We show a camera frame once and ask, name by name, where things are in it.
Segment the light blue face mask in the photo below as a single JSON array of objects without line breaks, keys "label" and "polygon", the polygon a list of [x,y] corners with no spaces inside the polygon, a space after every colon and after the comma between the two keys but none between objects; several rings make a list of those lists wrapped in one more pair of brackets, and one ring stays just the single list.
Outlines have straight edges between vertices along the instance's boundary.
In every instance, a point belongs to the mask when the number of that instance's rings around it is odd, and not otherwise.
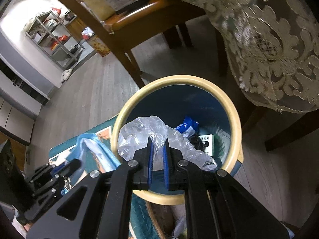
[{"label": "light blue face mask", "polygon": [[81,162],[80,168],[72,175],[78,180],[84,173],[92,170],[101,173],[115,170],[121,163],[112,151],[93,133],[84,133],[78,136],[75,148],[67,156],[67,162],[77,159]]}]

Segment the clear plastic bag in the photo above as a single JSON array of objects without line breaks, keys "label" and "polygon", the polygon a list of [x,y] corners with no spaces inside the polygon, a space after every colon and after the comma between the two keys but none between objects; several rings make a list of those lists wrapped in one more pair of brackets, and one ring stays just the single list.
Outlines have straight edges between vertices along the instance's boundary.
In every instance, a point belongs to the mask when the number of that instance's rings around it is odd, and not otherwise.
[{"label": "clear plastic bag", "polygon": [[139,117],[125,124],[119,131],[118,154],[127,161],[133,159],[137,150],[147,146],[149,138],[154,147],[154,171],[164,168],[163,149],[166,141],[169,142],[169,147],[180,150],[184,159],[196,164],[201,170],[212,171],[217,168],[217,163],[211,156],[196,150],[188,138],[167,126],[157,116]]}]

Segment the white green small box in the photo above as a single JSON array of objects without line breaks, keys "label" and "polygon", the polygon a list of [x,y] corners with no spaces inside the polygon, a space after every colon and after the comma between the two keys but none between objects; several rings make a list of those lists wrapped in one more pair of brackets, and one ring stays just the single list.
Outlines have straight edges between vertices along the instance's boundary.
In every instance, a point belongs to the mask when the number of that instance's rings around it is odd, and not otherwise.
[{"label": "white green small box", "polygon": [[200,150],[212,157],[214,154],[214,136],[207,134],[199,135],[198,137],[200,139]]}]

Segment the blue plastic wrapper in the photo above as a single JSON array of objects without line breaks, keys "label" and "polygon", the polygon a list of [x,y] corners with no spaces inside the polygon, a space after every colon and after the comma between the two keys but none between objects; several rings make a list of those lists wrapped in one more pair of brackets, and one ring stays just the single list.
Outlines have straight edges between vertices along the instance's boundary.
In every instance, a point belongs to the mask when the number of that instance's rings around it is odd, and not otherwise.
[{"label": "blue plastic wrapper", "polygon": [[183,123],[178,125],[175,130],[179,131],[185,138],[190,138],[198,133],[199,123],[194,121],[191,117],[186,116]]}]

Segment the blue bin with cream rim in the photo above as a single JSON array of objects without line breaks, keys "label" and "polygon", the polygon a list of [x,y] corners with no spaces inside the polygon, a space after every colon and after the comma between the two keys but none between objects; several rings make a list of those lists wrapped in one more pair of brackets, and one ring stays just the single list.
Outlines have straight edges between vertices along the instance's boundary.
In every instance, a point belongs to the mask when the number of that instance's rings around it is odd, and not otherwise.
[{"label": "blue bin with cream rim", "polygon": [[221,168],[235,175],[243,164],[242,128],[234,103],[215,84],[192,75],[172,75],[137,91],[118,114],[111,135],[111,151],[118,156],[120,129],[137,117],[158,116],[176,127],[189,116],[208,129],[214,124],[230,134],[230,146]]}]

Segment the white slippers on floor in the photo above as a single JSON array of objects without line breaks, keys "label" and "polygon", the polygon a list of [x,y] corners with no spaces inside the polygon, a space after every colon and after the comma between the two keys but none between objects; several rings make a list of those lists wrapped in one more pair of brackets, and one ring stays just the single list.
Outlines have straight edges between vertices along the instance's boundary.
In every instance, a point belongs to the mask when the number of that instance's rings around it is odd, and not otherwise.
[{"label": "white slippers on floor", "polygon": [[61,75],[61,83],[67,81],[72,74],[72,69],[65,70]]}]

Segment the orange patterned waste bin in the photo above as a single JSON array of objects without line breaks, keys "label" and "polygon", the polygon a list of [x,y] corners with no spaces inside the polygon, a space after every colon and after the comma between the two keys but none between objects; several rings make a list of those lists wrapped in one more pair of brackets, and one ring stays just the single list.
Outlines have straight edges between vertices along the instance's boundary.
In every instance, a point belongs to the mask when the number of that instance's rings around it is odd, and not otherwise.
[{"label": "orange patterned waste bin", "polygon": [[110,49],[100,40],[100,38],[94,33],[94,31],[86,27],[81,32],[82,38],[88,42],[88,44],[102,57],[108,55]]}]

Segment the grey metal storage shelf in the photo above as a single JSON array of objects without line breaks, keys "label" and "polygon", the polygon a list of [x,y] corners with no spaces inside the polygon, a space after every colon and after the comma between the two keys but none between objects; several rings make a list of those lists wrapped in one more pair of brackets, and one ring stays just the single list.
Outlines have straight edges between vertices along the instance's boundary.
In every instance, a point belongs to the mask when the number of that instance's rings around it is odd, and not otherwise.
[{"label": "grey metal storage shelf", "polygon": [[67,29],[56,11],[42,12],[24,25],[33,43],[62,70],[70,69],[84,50],[83,42]]}]

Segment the teal lace-trimmed tablecloth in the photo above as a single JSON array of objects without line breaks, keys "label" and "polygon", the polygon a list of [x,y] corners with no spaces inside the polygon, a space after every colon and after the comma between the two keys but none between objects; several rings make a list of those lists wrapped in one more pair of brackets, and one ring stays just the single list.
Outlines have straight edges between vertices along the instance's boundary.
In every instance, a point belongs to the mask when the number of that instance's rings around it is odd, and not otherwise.
[{"label": "teal lace-trimmed tablecloth", "polygon": [[279,112],[318,109],[318,20],[304,0],[181,0],[221,33],[243,94]]}]

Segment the wooden dining chair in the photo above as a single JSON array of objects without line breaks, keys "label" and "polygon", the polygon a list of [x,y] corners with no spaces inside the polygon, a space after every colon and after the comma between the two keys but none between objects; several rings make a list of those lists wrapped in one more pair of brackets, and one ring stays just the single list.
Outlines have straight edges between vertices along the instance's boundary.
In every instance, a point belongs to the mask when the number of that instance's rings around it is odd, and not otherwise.
[{"label": "wooden dining chair", "polygon": [[185,22],[203,16],[204,10],[180,0],[150,0],[140,10],[111,16],[100,23],[76,0],[59,0],[74,12],[121,62],[138,87],[144,82],[142,72],[131,52],[149,38],[179,26],[186,47],[191,47]]}]

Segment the black box on chair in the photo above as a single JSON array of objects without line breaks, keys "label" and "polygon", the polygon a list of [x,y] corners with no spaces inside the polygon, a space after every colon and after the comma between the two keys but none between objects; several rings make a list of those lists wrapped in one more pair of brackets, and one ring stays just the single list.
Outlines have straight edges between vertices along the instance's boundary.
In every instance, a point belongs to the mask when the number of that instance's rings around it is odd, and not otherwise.
[{"label": "black box on chair", "polygon": [[141,9],[142,7],[145,7],[146,5],[148,5],[148,3],[149,0],[136,0],[133,3],[123,7],[122,9],[117,10],[116,15],[129,14],[133,11]]}]

